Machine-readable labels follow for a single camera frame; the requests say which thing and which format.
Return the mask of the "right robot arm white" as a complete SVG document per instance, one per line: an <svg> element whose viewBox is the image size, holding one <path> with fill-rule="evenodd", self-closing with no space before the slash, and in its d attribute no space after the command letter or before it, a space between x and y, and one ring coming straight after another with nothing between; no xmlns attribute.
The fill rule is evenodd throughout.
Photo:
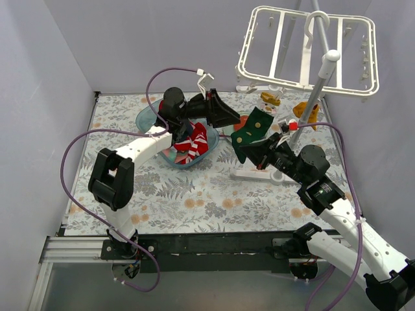
<svg viewBox="0 0 415 311"><path fill-rule="evenodd" d="M300 185L302 203L333 227L346 247L314 224L294 232L293 248L300 257L317 255L354 278L379 310L400 310L414 297L414 261L396 250L360 217L355 206L328 178L325 152L317 145L295 154L280 134L241 146L258 168L272 165Z"/></svg>

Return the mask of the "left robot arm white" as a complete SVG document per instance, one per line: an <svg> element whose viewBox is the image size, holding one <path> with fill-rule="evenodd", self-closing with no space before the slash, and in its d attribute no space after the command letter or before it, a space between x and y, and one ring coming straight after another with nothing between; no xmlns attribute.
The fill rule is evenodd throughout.
<svg viewBox="0 0 415 311"><path fill-rule="evenodd" d="M197 135L193 119L204 119L212 128L239 123L240 115L225 104L215 89L186 100L183 91L170 87L156 112L156 121L140 137L115 150L103 148L88 183L88 190L104 210L111 247L122 258L138 252L138 233L128 204L134 193L135 171L151 157Z"/></svg>

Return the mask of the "dark navy blue sock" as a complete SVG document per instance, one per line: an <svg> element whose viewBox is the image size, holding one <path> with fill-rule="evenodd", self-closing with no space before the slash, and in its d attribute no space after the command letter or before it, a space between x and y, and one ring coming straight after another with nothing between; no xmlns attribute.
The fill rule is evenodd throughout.
<svg viewBox="0 0 415 311"><path fill-rule="evenodd" d="M189 119L184 119L181 122L181 126L177 131L176 143L181 143L187 140L193 133L193 126Z"/></svg>

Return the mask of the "pink sock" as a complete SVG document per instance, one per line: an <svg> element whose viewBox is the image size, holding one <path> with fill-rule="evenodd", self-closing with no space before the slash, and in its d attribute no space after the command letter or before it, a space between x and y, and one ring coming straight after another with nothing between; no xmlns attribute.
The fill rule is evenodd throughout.
<svg viewBox="0 0 415 311"><path fill-rule="evenodd" d="M174 147L163 150L162 156L168 163L174 165L185 165L193 161L188 150L178 151Z"/></svg>

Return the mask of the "dark green sock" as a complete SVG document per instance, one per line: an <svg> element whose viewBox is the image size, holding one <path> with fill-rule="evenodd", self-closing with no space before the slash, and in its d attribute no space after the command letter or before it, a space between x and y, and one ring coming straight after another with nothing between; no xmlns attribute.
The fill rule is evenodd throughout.
<svg viewBox="0 0 415 311"><path fill-rule="evenodd" d="M259 101L248 115L246 124L231 134L231 145L240 163L244 164L246 156L240 147L263 139L274 122L281 104L280 95L262 92Z"/></svg>

